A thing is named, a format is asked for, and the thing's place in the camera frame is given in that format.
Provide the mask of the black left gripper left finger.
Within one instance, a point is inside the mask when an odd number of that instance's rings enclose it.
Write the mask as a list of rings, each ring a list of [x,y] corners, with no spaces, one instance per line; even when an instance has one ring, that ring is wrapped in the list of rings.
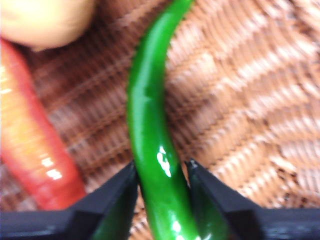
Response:
[[[64,210],[3,212],[2,240],[126,240],[138,197],[130,162],[101,187]]]

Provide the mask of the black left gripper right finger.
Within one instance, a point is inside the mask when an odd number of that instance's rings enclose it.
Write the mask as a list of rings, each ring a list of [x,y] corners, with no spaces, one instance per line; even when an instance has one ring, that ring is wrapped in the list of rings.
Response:
[[[318,208],[264,208],[192,159],[186,163],[192,210],[203,240],[318,240]]]

